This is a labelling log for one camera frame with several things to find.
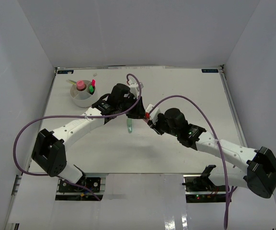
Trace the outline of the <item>mint green highlighter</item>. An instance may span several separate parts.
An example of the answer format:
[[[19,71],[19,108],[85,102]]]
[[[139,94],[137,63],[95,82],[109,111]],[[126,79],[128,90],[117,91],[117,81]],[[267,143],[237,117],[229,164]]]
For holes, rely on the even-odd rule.
[[[133,121],[131,118],[128,118],[126,120],[126,125],[127,125],[127,131],[129,134],[131,134],[133,132]]]

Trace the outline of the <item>pink capped crayon tube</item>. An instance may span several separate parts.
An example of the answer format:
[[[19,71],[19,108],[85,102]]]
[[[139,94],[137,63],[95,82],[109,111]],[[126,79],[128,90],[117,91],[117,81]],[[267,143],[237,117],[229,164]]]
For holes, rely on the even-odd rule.
[[[83,80],[79,80],[76,82],[76,89],[78,91],[84,91],[86,89],[86,84]]]

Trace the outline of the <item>yellow pen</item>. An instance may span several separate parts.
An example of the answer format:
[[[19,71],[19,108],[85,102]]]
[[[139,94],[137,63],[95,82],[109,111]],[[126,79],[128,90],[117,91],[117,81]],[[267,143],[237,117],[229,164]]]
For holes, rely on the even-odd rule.
[[[73,85],[75,85],[77,83],[76,81],[73,81],[73,80],[70,80],[70,79],[66,80],[66,82],[68,82],[70,84],[73,84]]]

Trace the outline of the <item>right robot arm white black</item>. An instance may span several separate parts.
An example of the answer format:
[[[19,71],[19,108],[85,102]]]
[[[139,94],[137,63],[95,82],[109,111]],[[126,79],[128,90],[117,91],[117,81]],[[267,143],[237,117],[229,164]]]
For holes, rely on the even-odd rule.
[[[211,154],[234,165],[228,173],[231,186],[247,187],[262,198],[270,198],[276,189],[276,157],[267,147],[252,149],[224,139],[218,140],[204,128],[188,123],[177,108],[161,113],[158,108],[149,112],[150,128],[159,135],[177,138],[180,144],[196,151]]]

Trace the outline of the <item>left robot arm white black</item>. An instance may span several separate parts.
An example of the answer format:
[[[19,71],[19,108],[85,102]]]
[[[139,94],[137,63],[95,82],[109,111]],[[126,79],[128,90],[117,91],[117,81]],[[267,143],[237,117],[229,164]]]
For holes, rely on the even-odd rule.
[[[50,177],[60,177],[69,181],[75,191],[86,186],[84,173],[73,163],[67,161],[67,150],[78,140],[101,127],[118,114],[126,114],[132,119],[143,119],[145,110],[141,96],[140,83],[125,85],[118,83],[108,94],[107,99],[100,98],[83,114],[66,125],[52,131],[41,130],[36,138],[32,159]]]

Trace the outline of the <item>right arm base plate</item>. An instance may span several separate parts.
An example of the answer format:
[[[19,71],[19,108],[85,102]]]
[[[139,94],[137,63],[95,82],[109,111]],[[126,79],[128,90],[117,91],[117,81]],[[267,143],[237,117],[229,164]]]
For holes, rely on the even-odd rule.
[[[182,185],[188,204],[226,202],[225,186],[216,186],[206,177],[185,175]]]

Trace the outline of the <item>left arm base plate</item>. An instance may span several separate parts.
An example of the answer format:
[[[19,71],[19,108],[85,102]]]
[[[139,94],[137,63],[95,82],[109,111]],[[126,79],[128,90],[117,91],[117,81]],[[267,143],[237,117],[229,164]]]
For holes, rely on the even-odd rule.
[[[101,201],[105,191],[104,177],[85,177],[79,186],[59,179],[55,200],[57,201]]]

